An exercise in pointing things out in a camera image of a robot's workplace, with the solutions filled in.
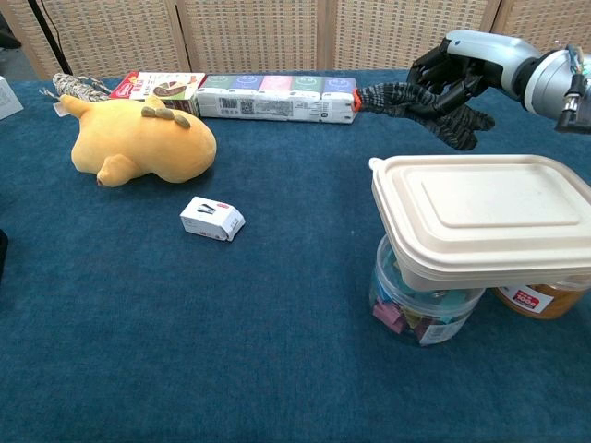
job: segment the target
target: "cardboard box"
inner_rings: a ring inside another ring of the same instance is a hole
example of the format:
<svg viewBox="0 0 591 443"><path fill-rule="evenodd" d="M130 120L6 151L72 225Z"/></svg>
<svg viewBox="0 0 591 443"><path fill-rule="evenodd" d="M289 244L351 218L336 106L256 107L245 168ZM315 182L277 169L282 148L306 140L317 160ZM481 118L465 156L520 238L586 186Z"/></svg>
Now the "cardboard box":
<svg viewBox="0 0 591 443"><path fill-rule="evenodd" d="M0 76L0 120L18 111L22 111L22 104L8 86L6 79Z"/></svg>
<svg viewBox="0 0 591 443"><path fill-rule="evenodd" d="M352 123L355 86L352 78L208 76L197 100L204 117Z"/></svg>
<svg viewBox="0 0 591 443"><path fill-rule="evenodd" d="M193 197L181 212L181 222L188 233L196 233L216 240L231 242L244 226L244 217L226 203Z"/></svg>
<svg viewBox="0 0 591 443"><path fill-rule="evenodd" d="M109 97L143 101L154 95L169 108L199 115L196 92L204 78L205 74L195 72L132 71Z"/></svg>

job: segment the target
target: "blue carpet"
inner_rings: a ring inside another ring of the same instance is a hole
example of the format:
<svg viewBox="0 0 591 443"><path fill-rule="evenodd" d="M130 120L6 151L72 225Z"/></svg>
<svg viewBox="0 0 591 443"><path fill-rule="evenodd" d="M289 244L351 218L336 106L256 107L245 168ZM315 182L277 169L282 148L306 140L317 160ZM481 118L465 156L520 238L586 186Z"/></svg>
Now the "blue carpet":
<svg viewBox="0 0 591 443"><path fill-rule="evenodd" d="M367 86L404 72L341 72ZM41 82L0 121L0 441L588 442L591 298L559 320L485 294L451 341L401 344L370 314L383 227L370 157L458 154L421 126L207 119L214 166L99 188ZM591 183L591 138L495 90L474 153L535 153ZM185 233L193 196L235 205L233 243Z"/></svg>

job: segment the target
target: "beige wicker screen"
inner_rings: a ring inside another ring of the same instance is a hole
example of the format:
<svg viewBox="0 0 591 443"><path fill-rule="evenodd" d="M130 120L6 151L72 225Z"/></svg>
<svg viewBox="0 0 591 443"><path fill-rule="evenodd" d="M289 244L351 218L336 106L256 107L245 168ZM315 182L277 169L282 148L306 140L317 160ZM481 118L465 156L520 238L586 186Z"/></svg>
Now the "beige wicker screen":
<svg viewBox="0 0 591 443"><path fill-rule="evenodd" d="M61 72L59 63L27 1L0 0L0 12L22 43L22 50L39 78Z"/></svg>
<svg viewBox="0 0 591 443"><path fill-rule="evenodd" d="M44 0L74 74L121 77L133 69L187 71L187 53L173 0ZM25 0L8 0L38 75L60 72Z"/></svg>
<svg viewBox="0 0 591 443"><path fill-rule="evenodd" d="M236 73L316 68L317 3L179 0L193 70Z"/></svg>
<svg viewBox="0 0 591 443"><path fill-rule="evenodd" d="M499 1L339 0L334 67L409 67L457 29L490 30Z"/></svg>
<svg viewBox="0 0 591 443"><path fill-rule="evenodd" d="M567 43L591 50L589 0L506 0L493 27L495 32L521 37L542 52Z"/></svg>

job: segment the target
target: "jar of colorful items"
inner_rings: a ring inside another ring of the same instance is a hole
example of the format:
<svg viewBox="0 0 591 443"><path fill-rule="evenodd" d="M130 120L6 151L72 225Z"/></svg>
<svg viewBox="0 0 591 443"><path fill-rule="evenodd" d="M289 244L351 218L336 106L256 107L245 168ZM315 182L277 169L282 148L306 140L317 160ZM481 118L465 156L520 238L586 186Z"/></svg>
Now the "jar of colorful items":
<svg viewBox="0 0 591 443"><path fill-rule="evenodd" d="M388 235L381 239L369 301L374 317L396 334L421 346L447 341L470 317L483 292L484 289L411 289L402 279Z"/></svg>

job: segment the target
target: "yellow plush toy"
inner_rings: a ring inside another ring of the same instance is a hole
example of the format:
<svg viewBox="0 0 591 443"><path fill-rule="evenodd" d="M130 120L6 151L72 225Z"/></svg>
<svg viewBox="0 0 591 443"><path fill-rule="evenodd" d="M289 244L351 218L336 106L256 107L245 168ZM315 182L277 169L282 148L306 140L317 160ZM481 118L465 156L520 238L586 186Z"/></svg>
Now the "yellow plush toy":
<svg viewBox="0 0 591 443"><path fill-rule="evenodd" d="M120 186L155 173L181 183L203 173L215 158L215 137L194 115L167 109L155 97L145 102L84 102L62 95L60 102L80 121L72 162L97 183Z"/></svg>

